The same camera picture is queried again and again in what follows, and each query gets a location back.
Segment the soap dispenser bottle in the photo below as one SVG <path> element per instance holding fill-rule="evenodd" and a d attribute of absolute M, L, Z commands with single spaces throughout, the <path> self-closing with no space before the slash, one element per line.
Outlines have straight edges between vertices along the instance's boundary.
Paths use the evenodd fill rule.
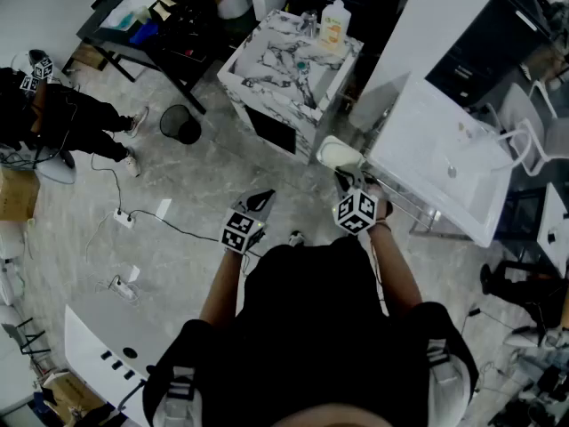
<path fill-rule="evenodd" d="M 333 4 L 326 6 L 320 21 L 320 43 L 331 51 L 338 49 L 348 31 L 351 17 L 352 13 L 344 8 L 341 0 L 334 0 Z"/>

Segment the hand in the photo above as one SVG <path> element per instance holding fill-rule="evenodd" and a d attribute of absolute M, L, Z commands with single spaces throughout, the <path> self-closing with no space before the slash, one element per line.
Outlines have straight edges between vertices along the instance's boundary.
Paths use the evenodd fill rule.
<path fill-rule="evenodd" d="M 375 221 L 385 219 L 388 214 L 387 195 L 377 183 L 368 183 L 366 190 L 367 193 L 379 199 L 377 207 L 375 208 Z"/>

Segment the white sink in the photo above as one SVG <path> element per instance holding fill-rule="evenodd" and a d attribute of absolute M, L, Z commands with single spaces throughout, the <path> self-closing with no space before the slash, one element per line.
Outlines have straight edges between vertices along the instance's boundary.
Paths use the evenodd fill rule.
<path fill-rule="evenodd" d="M 510 154 L 425 80 L 409 79 L 368 156 L 480 246 L 489 246 L 508 192 Z"/>
<path fill-rule="evenodd" d="M 346 36 L 331 52 L 303 36 L 301 24 L 299 16 L 272 11 L 218 78 L 248 126 L 274 149 L 307 164 L 363 44 Z"/>

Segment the black table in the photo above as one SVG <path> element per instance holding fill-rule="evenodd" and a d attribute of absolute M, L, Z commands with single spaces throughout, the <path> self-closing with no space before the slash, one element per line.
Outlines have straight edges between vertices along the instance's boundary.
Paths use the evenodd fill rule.
<path fill-rule="evenodd" d="M 192 95 L 191 89 L 216 58 L 219 46 L 215 41 L 215 36 L 212 34 L 212 49 L 202 61 L 170 51 L 167 46 L 161 49 L 149 49 L 133 44 L 129 40 L 141 27 L 138 21 L 126 31 L 100 27 L 100 24 L 122 1 L 102 1 L 95 8 L 93 15 L 79 29 L 77 36 L 85 43 L 92 45 L 131 82 L 135 82 L 135 79 L 119 64 L 121 58 L 161 71 L 201 114 L 205 114 L 205 108 Z"/>

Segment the gray tile floor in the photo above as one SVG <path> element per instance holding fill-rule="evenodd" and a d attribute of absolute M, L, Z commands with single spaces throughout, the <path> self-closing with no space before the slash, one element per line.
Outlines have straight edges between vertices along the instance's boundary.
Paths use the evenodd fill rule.
<path fill-rule="evenodd" d="M 208 237 L 217 237 L 226 208 L 241 192 L 255 187 L 275 189 L 278 196 L 268 235 L 256 247 L 260 254 L 284 243 L 296 229 L 317 245 L 333 241 L 340 232 L 330 213 L 335 201 L 332 173 L 321 165 L 298 164 L 250 133 L 217 81 L 220 66 L 214 64 L 193 90 L 208 112 L 201 117 L 188 106 L 201 122 L 203 137 L 183 146 L 159 131 L 162 112 L 185 102 L 160 73 L 125 62 L 138 77 L 131 84 L 112 67 L 99 72 L 76 65 L 80 69 L 73 80 L 82 92 L 112 103 L 122 114 L 132 114 L 144 104 L 151 109 L 135 139 L 116 136 L 135 148 L 142 175 L 129 177 L 122 165 L 100 157 L 95 157 L 95 167 L 116 169 L 124 210 L 155 212 L 163 198 L 171 198 L 165 219 Z M 136 265 L 140 268 L 136 282 L 140 299 L 133 308 L 173 338 L 185 321 L 198 315 L 223 253 L 220 245 L 181 235 L 153 217 L 139 215 L 133 230 L 108 217 L 86 254 L 87 242 L 100 221 L 117 207 L 118 195 L 112 173 L 93 171 L 90 156 L 74 156 L 75 185 L 42 181 L 36 225 L 28 231 L 33 259 L 26 254 L 26 290 L 19 305 L 45 328 L 53 359 L 61 367 L 67 366 L 63 345 L 66 302 L 94 292 L 116 274 L 128 278 Z M 411 237 L 410 219 L 397 212 L 389 222 L 424 299 L 443 303 L 459 329 L 473 304 L 508 325 L 529 324 L 522 309 L 481 293 L 480 267 L 501 258 L 500 246 L 482 249 L 470 243 Z M 251 259 L 247 271 L 256 263 L 256 258 Z M 497 367 L 508 367 L 513 349 L 501 344 L 508 331 L 483 315 L 469 320 L 464 337 L 479 366 L 494 361 Z M 492 371 L 486 374 L 484 386 L 495 391 L 476 396 L 463 425 L 485 425 L 518 389 Z"/>

